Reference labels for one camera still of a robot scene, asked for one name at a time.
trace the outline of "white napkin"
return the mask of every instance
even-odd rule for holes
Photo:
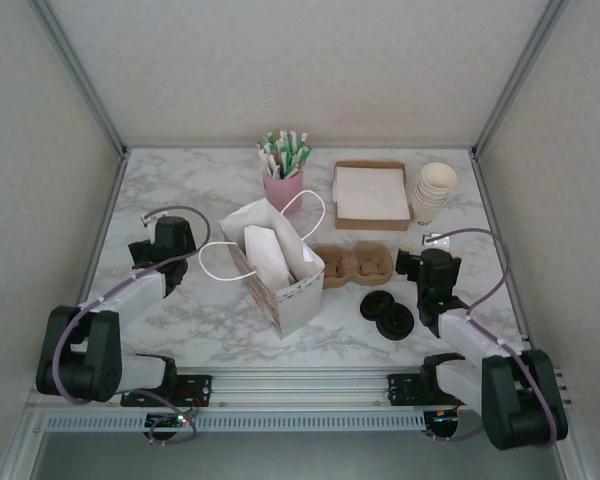
[[[291,285],[289,267],[273,230],[256,225],[246,226],[244,247],[249,263],[267,288],[277,292]]]
[[[408,220],[407,192],[399,168],[336,167],[334,200],[338,217]]]

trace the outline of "pink cup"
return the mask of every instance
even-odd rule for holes
[[[299,194],[302,188],[303,172],[300,170],[296,175],[291,178],[285,178],[277,180],[269,175],[264,174],[262,180],[264,182],[264,191],[269,200],[269,203],[273,205],[279,212]],[[298,197],[293,204],[284,211],[284,215],[291,215],[300,210],[302,206],[302,196]]]

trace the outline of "stacked white cups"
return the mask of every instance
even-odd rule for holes
[[[413,199],[413,212],[418,225],[428,225],[444,208],[458,175],[449,165],[435,162],[425,165],[420,172]]]

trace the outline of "bag handle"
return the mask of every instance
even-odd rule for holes
[[[297,198],[298,198],[300,195],[302,195],[302,194],[304,194],[304,193],[310,193],[311,195],[313,195],[314,197],[316,197],[318,200],[320,200],[320,205],[322,205],[322,215],[320,215],[320,220],[318,220],[318,223],[316,223],[316,226],[315,226],[315,227],[313,227],[313,229],[312,229],[312,230],[311,230],[309,233],[307,233],[307,234],[306,234],[304,237],[302,237],[302,241],[303,241],[303,242],[304,242],[304,241],[305,241],[307,238],[309,238],[313,232],[315,232],[315,231],[318,229],[318,227],[319,227],[319,226],[320,226],[320,224],[322,223],[322,220],[324,220],[324,216],[325,216],[325,215],[326,215],[326,213],[327,213],[327,206],[324,204],[324,200],[322,200],[322,198],[320,198],[320,195],[318,195],[318,194],[317,194],[316,192],[314,192],[313,190],[302,190],[302,191],[301,191],[300,193],[298,193],[298,194],[297,194],[295,197],[293,197],[293,198],[291,199],[291,201],[290,201],[289,203],[287,203],[287,206],[286,206],[286,207],[284,207],[284,208],[282,209],[282,211],[280,212],[282,215],[284,215],[284,212],[285,212],[285,210],[286,210],[287,208],[289,208],[289,206],[290,206],[290,205],[291,205],[293,202],[295,202],[295,201],[296,201],[296,199],[297,199]]]
[[[204,266],[204,263],[202,263],[202,252],[204,251],[205,248],[210,247],[211,245],[238,245],[238,244],[236,242],[209,242],[200,249],[200,251],[198,252],[198,262],[200,262],[200,266],[202,267],[202,270],[204,271],[204,273],[209,275],[214,280],[218,280],[220,282],[233,282],[234,280],[242,280],[243,278],[247,278],[247,277],[250,277],[251,275],[255,275],[256,273],[258,273],[254,270],[253,272],[245,273],[244,275],[239,275],[239,276],[233,277],[233,278],[216,277],[213,273],[209,272],[209,270],[207,270],[207,267]]]

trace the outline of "cardboard tray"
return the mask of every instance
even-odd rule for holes
[[[402,177],[404,178],[405,191],[407,185],[407,170],[403,163],[391,162],[391,161],[376,161],[376,160],[342,160],[336,162],[333,168],[333,176],[335,179],[336,168],[338,167],[349,167],[349,168],[390,168],[402,170]],[[361,220],[358,218],[340,218],[338,216],[338,204],[336,203],[336,230],[393,230],[393,231],[405,231],[409,228],[411,220],[413,220],[413,208],[407,200],[409,205],[409,216],[408,220]]]

